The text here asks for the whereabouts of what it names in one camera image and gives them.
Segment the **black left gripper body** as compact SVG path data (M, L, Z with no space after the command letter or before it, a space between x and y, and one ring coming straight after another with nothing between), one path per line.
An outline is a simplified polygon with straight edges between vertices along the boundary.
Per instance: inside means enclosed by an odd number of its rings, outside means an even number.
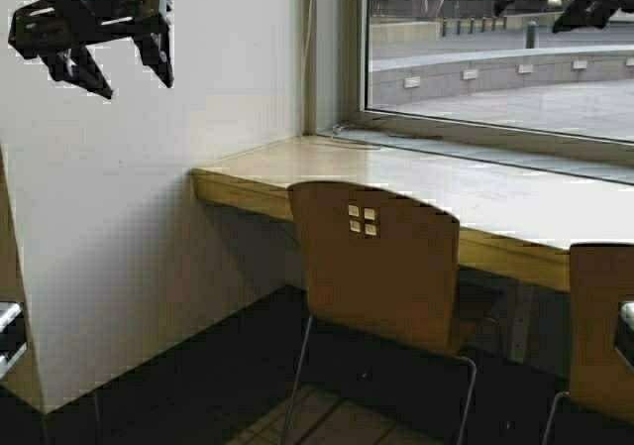
M172 0L37 0L13 13L9 45L25 59L41 59L56 81L76 81L75 48L130 39L154 31Z

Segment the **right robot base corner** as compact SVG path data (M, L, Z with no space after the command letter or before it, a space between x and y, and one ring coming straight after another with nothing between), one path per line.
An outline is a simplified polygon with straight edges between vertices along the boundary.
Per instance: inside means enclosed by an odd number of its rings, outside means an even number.
M624 301L619 306L615 327L614 348L624 361L633 367L633 302Z

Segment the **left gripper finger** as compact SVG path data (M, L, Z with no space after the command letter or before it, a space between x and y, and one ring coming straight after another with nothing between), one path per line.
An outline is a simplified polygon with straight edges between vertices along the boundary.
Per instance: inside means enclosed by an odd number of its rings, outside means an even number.
M164 21L154 31L135 36L134 43L143 65L149 67L167 88L172 88L174 75L169 32L169 23Z
M87 47L73 50L74 75L78 85L107 100L113 97L113 90Z

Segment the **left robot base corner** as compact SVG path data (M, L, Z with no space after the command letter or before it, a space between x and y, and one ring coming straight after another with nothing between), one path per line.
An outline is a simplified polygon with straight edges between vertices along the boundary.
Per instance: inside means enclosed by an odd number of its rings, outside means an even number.
M18 302L1 302L1 379L28 349L25 314Z

